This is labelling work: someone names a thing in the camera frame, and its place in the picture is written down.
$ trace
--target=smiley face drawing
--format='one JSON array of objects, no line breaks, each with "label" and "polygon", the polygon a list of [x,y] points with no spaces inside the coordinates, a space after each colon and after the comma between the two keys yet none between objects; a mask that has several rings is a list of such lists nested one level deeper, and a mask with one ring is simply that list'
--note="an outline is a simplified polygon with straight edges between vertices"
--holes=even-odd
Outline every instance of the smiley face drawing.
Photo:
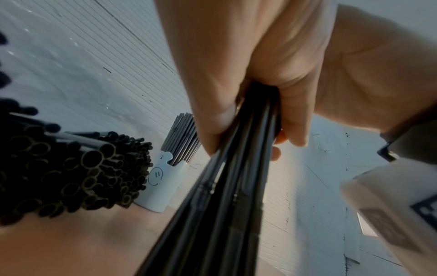
[{"label": "smiley face drawing", "polygon": [[161,181],[162,178],[163,178],[162,169],[155,167],[155,168],[153,168],[153,170],[150,171],[148,181],[149,181],[150,185],[156,186],[159,184],[159,182]]}]

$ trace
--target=clear plastic wrap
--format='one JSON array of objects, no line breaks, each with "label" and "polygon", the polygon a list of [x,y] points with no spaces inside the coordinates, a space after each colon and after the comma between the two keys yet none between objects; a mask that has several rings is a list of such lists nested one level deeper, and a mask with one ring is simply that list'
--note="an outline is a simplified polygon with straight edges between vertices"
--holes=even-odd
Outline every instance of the clear plastic wrap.
[{"label": "clear plastic wrap", "polygon": [[13,98],[40,111],[38,119],[61,131],[116,131],[153,144],[152,160],[163,136],[146,110],[124,88],[104,76],[94,58],[54,23],[19,4],[0,0],[0,70],[12,83],[0,97]]}]

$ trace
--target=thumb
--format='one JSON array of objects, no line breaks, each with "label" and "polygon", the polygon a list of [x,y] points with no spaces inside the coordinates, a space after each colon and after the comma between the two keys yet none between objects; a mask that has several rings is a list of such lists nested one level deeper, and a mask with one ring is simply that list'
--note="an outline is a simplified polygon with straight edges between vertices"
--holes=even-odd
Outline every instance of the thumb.
[{"label": "thumb", "polygon": [[295,146],[308,145],[308,133],[321,68],[320,62],[305,77],[278,86],[281,97],[282,129],[288,140]]}]

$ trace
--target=white device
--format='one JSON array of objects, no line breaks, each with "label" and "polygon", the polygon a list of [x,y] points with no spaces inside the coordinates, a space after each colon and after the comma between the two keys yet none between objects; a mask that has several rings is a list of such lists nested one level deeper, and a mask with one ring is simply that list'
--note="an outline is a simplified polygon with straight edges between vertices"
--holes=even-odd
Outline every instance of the white device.
[{"label": "white device", "polygon": [[182,160],[176,166],[170,166],[168,162],[173,159],[173,155],[165,151],[160,151],[158,158],[147,178],[146,189],[140,192],[134,203],[161,213],[165,211],[185,177],[188,163]]},{"label": "white device", "polygon": [[437,165],[400,158],[341,187],[413,276],[437,273]]}]

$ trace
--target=pile of black straws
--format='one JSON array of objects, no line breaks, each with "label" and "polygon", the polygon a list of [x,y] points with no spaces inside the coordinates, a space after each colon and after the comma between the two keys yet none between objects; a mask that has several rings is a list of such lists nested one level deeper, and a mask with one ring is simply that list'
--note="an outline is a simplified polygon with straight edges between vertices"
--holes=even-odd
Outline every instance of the pile of black straws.
[{"label": "pile of black straws", "polygon": [[169,165],[176,166],[182,160],[190,163],[199,147],[193,115],[179,114],[161,147],[162,151],[171,152],[173,155]]},{"label": "pile of black straws", "polygon": [[253,83],[218,151],[136,276],[255,274],[264,187],[279,130],[278,89]]},{"label": "pile of black straws", "polygon": [[80,208],[128,208],[153,166],[152,144],[110,132],[59,133],[38,110],[0,98],[0,225],[24,214],[56,217]]}]

